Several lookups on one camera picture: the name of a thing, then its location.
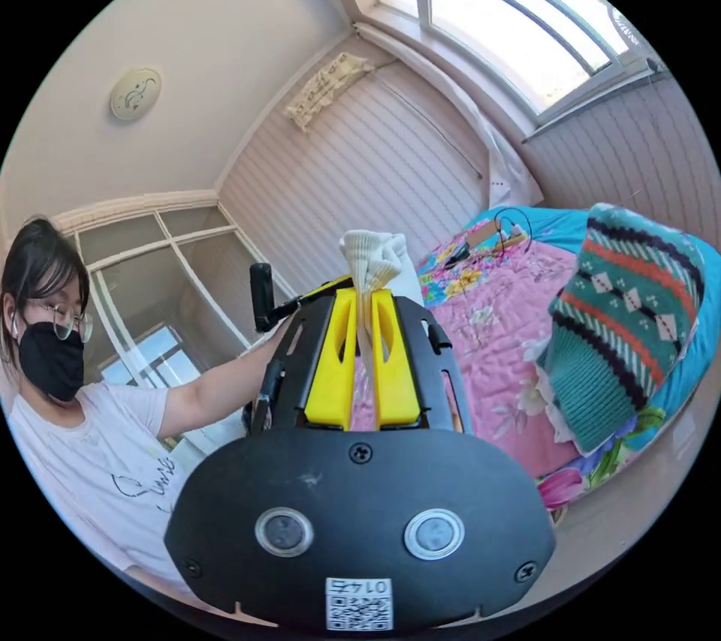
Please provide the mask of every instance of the window sill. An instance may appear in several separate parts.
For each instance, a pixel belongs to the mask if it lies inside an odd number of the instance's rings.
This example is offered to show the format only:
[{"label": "window sill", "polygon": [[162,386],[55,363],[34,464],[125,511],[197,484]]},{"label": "window sill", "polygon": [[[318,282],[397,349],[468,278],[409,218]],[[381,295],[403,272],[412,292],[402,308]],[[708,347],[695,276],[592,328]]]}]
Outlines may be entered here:
[{"label": "window sill", "polygon": [[612,98],[617,97],[618,95],[628,93],[635,88],[640,88],[641,86],[649,85],[650,83],[657,83],[658,81],[665,80],[666,78],[671,78],[670,71],[652,71],[648,69],[642,71],[641,73],[636,73],[630,78],[626,78],[619,83],[616,83],[611,88],[606,88],[605,90],[596,93],[591,98],[588,98],[587,100],[574,105],[572,108],[565,111],[564,113],[561,113],[555,118],[552,118],[550,121],[544,123],[534,132],[529,134],[528,137],[524,138],[521,142],[524,144],[528,143],[530,140],[533,140],[538,136],[543,135],[543,133],[550,130],[555,125],[563,123],[564,121],[567,121],[574,116],[578,116],[581,113],[585,113],[587,110],[593,108],[594,106],[605,103],[606,101],[609,101]]}]

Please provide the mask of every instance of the black wire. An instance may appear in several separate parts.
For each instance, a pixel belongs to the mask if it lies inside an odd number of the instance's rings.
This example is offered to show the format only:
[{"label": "black wire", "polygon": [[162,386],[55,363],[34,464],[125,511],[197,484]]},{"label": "black wire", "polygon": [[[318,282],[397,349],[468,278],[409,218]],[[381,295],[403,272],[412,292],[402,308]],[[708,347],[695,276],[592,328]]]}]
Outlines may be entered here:
[{"label": "black wire", "polygon": [[505,246],[503,242],[503,234],[502,234],[502,225],[501,222],[499,222],[498,218],[501,216],[502,213],[508,213],[508,211],[517,211],[519,212],[525,219],[526,223],[528,224],[528,245],[526,246],[526,250],[524,251],[524,254],[528,253],[531,243],[533,243],[533,226],[531,225],[531,221],[529,220],[528,216],[520,209],[520,208],[501,208],[501,210],[498,211],[493,217],[493,223],[496,226],[496,230],[498,231],[498,237],[500,238],[501,242],[501,258],[505,255]]}]

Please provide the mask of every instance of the black face mask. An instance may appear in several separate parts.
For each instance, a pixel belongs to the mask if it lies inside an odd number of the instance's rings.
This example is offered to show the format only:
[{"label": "black face mask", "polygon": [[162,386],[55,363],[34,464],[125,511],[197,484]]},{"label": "black face mask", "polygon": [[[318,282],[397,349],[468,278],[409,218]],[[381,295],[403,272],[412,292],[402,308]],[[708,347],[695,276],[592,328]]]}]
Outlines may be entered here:
[{"label": "black face mask", "polygon": [[69,403],[83,387],[84,348],[75,330],[61,341],[52,323],[29,324],[18,347],[20,368],[33,386],[60,402]]}]

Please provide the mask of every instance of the label sticker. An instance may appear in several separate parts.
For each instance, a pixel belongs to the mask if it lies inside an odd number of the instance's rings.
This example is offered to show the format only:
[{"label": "label sticker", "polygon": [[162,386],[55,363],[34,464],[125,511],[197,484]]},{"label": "label sticker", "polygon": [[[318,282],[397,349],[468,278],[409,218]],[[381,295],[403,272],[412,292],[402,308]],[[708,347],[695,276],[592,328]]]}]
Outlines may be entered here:
[{"label": "label sticker", "polygon": [[329,631],[393,630],[390,579],[326,579],[325,621]]}]

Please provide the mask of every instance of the striped wall panel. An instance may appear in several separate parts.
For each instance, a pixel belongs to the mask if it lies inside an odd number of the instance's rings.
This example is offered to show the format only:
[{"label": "striped wall panel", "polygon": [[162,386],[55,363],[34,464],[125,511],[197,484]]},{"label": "striped wall panel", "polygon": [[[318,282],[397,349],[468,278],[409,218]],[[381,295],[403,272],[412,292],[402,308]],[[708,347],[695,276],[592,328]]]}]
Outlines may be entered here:
[{"label": "striped wall panel", "polygon": [[413,260],[487,207],[487,150],[451,103],[401,62],[368,74],[299,131],[282,115],[337,53],[392,61],[351,37],[263,121],[219,192],[234,220],[298,292],[346,272],[347,230],[404,233]]},{"label": "striped wall panel", "polygon": [[673,78],[593,105],[526,148],[547,205],[620,203],[721,247],[721,174]]}]

